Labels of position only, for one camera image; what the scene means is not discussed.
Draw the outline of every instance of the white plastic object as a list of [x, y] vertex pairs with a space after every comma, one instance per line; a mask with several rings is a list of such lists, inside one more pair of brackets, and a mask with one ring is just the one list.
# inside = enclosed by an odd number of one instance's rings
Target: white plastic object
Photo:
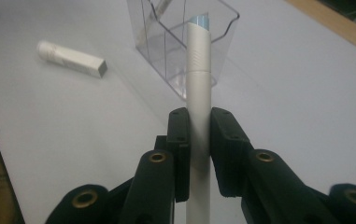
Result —
[[107, 70], [104, 59], [47, 41], [40, 41], [38, 43], [37, 52], [43, 60], [58, 63], [93, 77], [102, 77]]
[[187, 31], [186, 89], [192, 132], [190, 198], [186, 203], [186, 223], [208, 224], [210, 210], [210, 32], [192, 22], [188, 23]]

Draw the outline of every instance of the white tube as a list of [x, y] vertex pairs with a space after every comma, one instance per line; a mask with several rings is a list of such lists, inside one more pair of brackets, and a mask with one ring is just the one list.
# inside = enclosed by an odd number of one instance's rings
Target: white tube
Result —
[[207, 16], [192, 18], [187, 31], [187, 109], [192, 133], [187, 224], [209, 223], [210, 32]]
[[93, 77], [102, 77], [107, 70], [104, 59], [67, 49], [47, 41], [40, 41], [37, 52], [41, 59], [58, 63]]

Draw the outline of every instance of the white surface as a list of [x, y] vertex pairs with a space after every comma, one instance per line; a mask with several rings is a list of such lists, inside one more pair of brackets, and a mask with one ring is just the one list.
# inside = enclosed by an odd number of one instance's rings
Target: white surface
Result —
[[[229, 3], [241, 19], [212, 104], [309, 186], [356, 184], [356, 47], [282, 0]], [[99, 55], [108, 71], [44, 63], [41, 39]], [[0, 148], [26, 223], [44, 223], [77, 186], [131, 177], [180, 106], [135, 51], [125, 1], [0, 0]], [[211, 178], [211, 223], [242, 223], [240, 200]]]

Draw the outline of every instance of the black plastic part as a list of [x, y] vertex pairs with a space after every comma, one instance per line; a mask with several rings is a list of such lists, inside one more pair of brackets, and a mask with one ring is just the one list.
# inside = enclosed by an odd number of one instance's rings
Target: black plastic part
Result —
[[[86, 202], [92, 199], [93, 202], [86, 205]], [[98, 223], [106, 203], [107, 189], [104, 187], [97, 185], [78, 187], [64, 196], [50, 214], [46, 224]]]
[[219, 190], [224, 197], [242, 196], [243, 159], [253, 150], [234, 115], [213, 107], [210, 119], [210, 155]]
[[107, 204], [105, 210], [101, 215], [100, 222], [107, 224], [118, 224], [122, 208], [124, 207], [125, 199], [128, 195], [133, 178], [120, 184], [107, 195]]
[[341, 223], [356, 224], [356, 186], [351, 184], [334, 185], [329, 197], [333, 205], [331, 210]]
[[270, 223], [340, 223], [274, 152], [250, 152], [246, 171]]
[[269, 224], [268, 217], [262, 202], [248, 180], [244, 181], [242, 190], [241, 209], [248, 224]]
[[137, 166], [119, 223], [173, 223], [174, 180], [172, 153], [165, 150], [145, 153]]
[[154, 149], [171, 152], [175, 158], [175, 200], [185, 202], [190, 194], [190, 121], [187, 108], [169, 113], [167, 136], [156, 138]]

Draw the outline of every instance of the white marker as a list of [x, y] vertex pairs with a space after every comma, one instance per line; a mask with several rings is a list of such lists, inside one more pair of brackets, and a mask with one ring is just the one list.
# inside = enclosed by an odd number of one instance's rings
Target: white marker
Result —
[[210, 32], [207, 15], [193, 17], [187, 28], [187, 109], [192, 132], [190, 199], [187, 224], [209, 223]]
[[107, 66], [104, 59], [67, 49], [47, 41], [40, 41], [37, 52], [43, 60], [58, 63], [93, 77], [102, 77]]

